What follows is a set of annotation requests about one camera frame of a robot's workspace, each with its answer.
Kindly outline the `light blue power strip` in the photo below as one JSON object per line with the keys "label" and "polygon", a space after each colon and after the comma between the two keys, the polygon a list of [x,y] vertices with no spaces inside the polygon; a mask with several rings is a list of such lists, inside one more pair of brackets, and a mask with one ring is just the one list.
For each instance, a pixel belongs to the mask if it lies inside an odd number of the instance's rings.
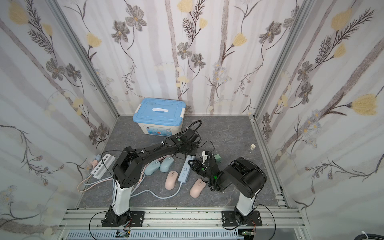
{"label": "light blue power strip", "polygon": [[191,166],[189,165],[189,161],[193,161],[195,160],[195,156],[190,156],[188,155],[185,159],[185,162],[183,164],[183,168],[179,174],[179,178],[178,178],[178,181],[182,184],[185,184],[187,182],[187,179],[188,179],[188,176],[189,176],[189,173],[190,173],[190,170],[191,170]]}

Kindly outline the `green charger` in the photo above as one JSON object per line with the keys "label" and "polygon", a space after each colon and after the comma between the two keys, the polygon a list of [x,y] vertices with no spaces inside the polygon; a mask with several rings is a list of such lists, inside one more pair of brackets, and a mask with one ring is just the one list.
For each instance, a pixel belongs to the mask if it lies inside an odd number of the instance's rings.
{"label": "green charger", "polygon": [[220,164],[222,162],[222,158],[219,154],[214,155],[215,162]]}

